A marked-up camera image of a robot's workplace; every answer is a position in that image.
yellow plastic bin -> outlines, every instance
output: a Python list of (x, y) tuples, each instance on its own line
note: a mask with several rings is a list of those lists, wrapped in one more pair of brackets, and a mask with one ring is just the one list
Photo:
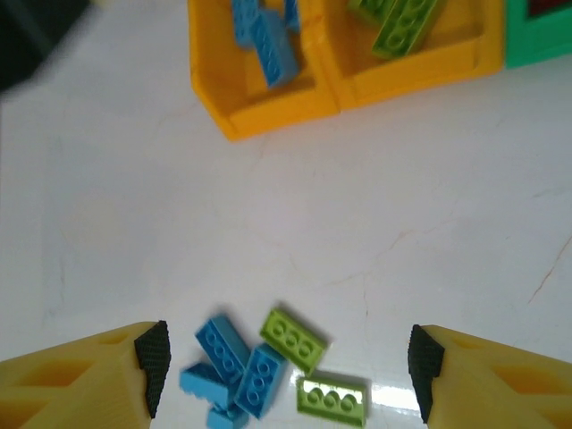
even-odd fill
[(448, 0), (422, 49), (385, 62), (371, 48), (379, 29), (347, 10), (348, 0), (309, 0), (325, 73), (341, 109), (499, 71), (503, 0)]
[[(300, 75), (282, 88), (268, 89), (256, 51), (235, 43), (231, 0), (189, 0), (192, 86), (228, 139), (244, 139), (340, 111), (310, 35), (316, 24), (314, 1), (299, 1), (302, 30), (290, 34)], [(265, 4), (283, 12), (282, 0)]]

lego stud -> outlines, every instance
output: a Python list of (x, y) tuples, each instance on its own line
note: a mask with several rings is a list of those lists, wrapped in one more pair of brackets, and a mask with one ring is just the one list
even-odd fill
[(260, 395), (257, 391), (248, 391), (247, 400), (252, 406), (256, 406), (260, 403)]
[(223, 359), (223, 368), (227, 372), (234, 371), (234, 361), (232, 359), (229, 359), (229, 358), (224, 358)]
[(407, 15), (403, 15), (400, 18), (400, 26), (403, 29), (410, 28), (411, 26), (413, 26), (414, 22), (415, 22), (415, 20), (412, 19), (410, 16), (407, 16)]
[(387, 46), (389, 49), (398, 50), (405, 44), (405, 40), (405, 35), (396, 31), (387, 40)]
[(282, 337), (282, 335), (286, 332), (286, 324), (284, 322), (277, 322), (274, 324), (272, 332), (277, 337)]
[(258, 370), (258, 373), (260, 375), (262, 375), (263, 377), (267, 377), (270, 375), (270, 366), (268, 366), (268, 364), (266, 364), (266, 362), (258, 364), (257, 370)]
[(288, 332), (286, 336), (286, 345), (290, 348), (296, 347), (298, 344), (299, 336), (295, 332)]
[(330, 391), (324, 396), (324, 405), (326, 408), (334, 408), (340, 402), (340, 397), (335, 391)]
[(217, 343), (215, 333), (214, 333), (213, 331), (211, 331), (210, 329), (208, 329), (208, 330), (206, 331), (205, 337), (206, 337), (206, 343), (207, 343), (209, 346), (213, 346), (213, 347), (214, 347), (215, 344)]
[(218, 358), (223, 358), (224, 357), (224, 348), (223, 346), (221, 346), (220, 344), (216, 344), (214, 346), (214, 354), (218, 357)]
[(310, 356), (312, 354), (313, 350), (314, 350), (314, 348), (312, 347), (312, 344), (310, 344), (307, 341), (303, 341), (302, 344), (300, 344), (300, 347), (298, 349), (298, 353), (303, 358), (307, 358), (308, 356)]
[(307, 395), (307, 401), (312, 405), (316, 405), (319, 402), (322, 402), (323, 396), (324, 394), (322, 393), (322, 390), (316, 387)]
[(263, 391), (265, 389), (265, 381), (260, 377), (253, 378), (252, 385), (257, 391)]
[(340, 408), (342, 411), (345, 411), (346, 413), (350, 413), (352, 409), (354, 409), (354, 407), (357, 405), (357, 401), (356, 398), (354, 398), (352, 395), (346, 395), (343, 397), (343, 400), (341, 400), (341, 404), (340, 404)]

blue brick in bin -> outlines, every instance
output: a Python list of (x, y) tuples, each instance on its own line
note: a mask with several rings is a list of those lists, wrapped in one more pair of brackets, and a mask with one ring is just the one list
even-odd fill
[(250, 38), (248, 28), (256, 18), (258, 10), (259, 0), (232, 0), (234, 38), (239, 46), (252, 47), (252, 39)]
[(298, 62), (278, 12), (261, 9), (250, 25), (250, 37), (268, 87), (284, 85), (298, 75)]
[(248, 363), (250, 349), (228, 317), (218, 315), (209, 319), (195, 336), (223, 381), (229, 385), (238, 383)]
[(221, 408), (233, 404), (238, 384), (227, 385), (212, 365), (199, 362), (181, 371), (179, 376), (181, 390), (197, 398), (203, 398)]
[(284, 22), (286, 27), (300, 33), (298, 0), (284, 0)]
[(274, 402), (287, 365), (287, 360), (268, 344), (256, 347), (236, 392), (236, 405), (256, 418), (263, 417)]
[(236, 405), (227, 409), (212, 407), (206, 416), (209, 429), (241, 429), (248, 424), (248, 414)]

green lego brick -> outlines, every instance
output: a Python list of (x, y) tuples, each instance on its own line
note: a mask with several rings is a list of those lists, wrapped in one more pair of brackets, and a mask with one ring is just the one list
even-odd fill
[(391, 60), (415, 52), (445, 3), (446, 0), (396, 0), (374, 43), (373, 53)]
[(383, 25), (395, 0), (349, 0), (348, 9), (372, 25)]
[(278, 308), (266, 318), (260, 336), (308, 375), (312, 374), (327, 348), (324, 340)]
[(366, 386), (320, 378), (299, 378), (299, 413), (355, 427), (366, 425)]

white surface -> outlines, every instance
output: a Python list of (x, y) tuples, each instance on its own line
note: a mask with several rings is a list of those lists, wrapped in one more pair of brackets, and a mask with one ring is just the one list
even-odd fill
[[(181, 0), (113, 3), (2, 107), (0, 358), (166, 319), (155, 428), (201, 427), (177, 387), (229, 308), (251, 343), (282, 301), (372, 382), (369, 427), (421, 427), (411, 325), (572, 361), (572, 57), (231, 146), (189, 87)], [(299, 416), (292, 381), (252, 427)]]

